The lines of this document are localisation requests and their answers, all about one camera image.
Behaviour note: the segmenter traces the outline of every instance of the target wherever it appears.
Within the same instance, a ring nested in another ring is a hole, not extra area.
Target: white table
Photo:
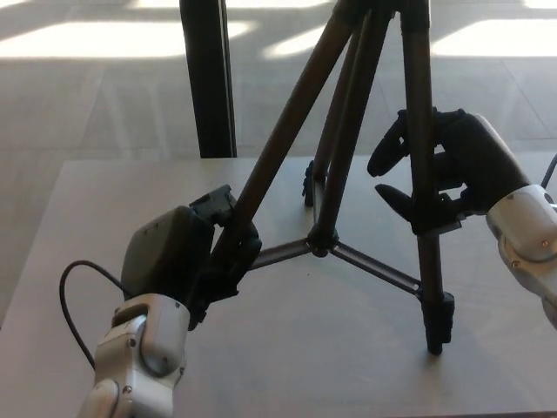
[[[539,181],[551,155],[520,159]],[[66,163],[0,332],[2,417],[73,418],[93,372],[60,311],[64,267],[90,259],[119,273],[133,232],[229,183],[254,161]],[[307,158],[289,159],[255,223],[264,246],[301,238]],[[339,217],[347,244],[417,275],[410,228],[382,203],[356,158]],[[407,166],[387,178],[409,186]],[[557,195],[557,179],[550,192]],[[426,353],[419,303],[333,257],[306,255],[249,273],[188,336],[176,417],[370,417],[557,410],[557,332],[540,301],[503,267],[484,219],[442,238],[453,342]],[[122,300],[87,269],[70,278],[70,311],[93,349]]]

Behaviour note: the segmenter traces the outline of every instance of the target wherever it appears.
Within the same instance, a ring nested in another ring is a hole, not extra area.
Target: robotic hand
[[[501,258],[524,288],[540,296],[557,328],[557,206],[542,186],[530,182],[482,116],[436,109],[433,115],[436,145],[443,148],[434,156],[437,186],[443,191],[465,185],[460,198],[440,194],[435,207],[419,210],[411,197],[389,185],[378,185],[379,195],[417,235],[447,232],[467,216],[485,214]],[[367,170],[382,176],[408,154],[406,112],[400,111]]]
[[[252,226],[224,264],[210,264],[215,225],[226,225],[234,203],[225,185],[133,235],[121,281],[136,296],[116,310],[97,345],[96,386],[78,418],[172,418],[188,330],[212,302],[238,294],[261,249]]]

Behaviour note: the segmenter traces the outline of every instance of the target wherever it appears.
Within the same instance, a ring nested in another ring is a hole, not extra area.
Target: gray floor
[[[228,4],[238,151],[253,156],[332,4]],[[66,159],[197,157],[177,5],[0,1],[0,323]],[[433,0],[435,104],[482,113],[515,150],[557,150],[555,39],[554,0]],[[397,24],[377,81],[360,153],[404,107]],[[333,89],[332,80],[292,154],[314,152]]]

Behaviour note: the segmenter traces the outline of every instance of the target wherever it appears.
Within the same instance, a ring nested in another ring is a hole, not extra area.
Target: tripod leg lock
[[[304,197],[305,207],[313,207],[313,161],[305,169],[302,196]]]
[[[421,312],[426,326],[427,350],[433,355],[440,355],[443,344],[451,342],[453,330],[454,296],[443,293],[443,300],[428,302],[419,294]]]

